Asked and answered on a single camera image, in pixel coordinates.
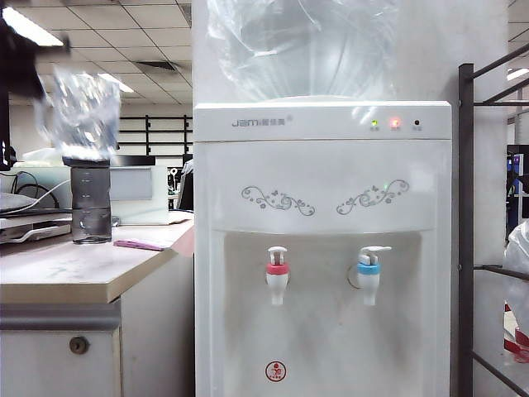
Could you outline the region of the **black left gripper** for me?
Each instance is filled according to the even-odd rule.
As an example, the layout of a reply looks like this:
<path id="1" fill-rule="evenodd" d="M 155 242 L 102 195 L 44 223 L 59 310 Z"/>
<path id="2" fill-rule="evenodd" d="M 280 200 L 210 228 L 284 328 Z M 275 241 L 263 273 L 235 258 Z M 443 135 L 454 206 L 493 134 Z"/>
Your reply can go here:
<path id="1" fill-rule="evenodd" d="M 41 55 L 69 54 L 70 40 L 61 37 L 63 45 L 43 46 L 18 34 L 1 19 L 1 92 L 25 98 L 40 99 L 45 90 L 36 72 L 36 58 Z"/>

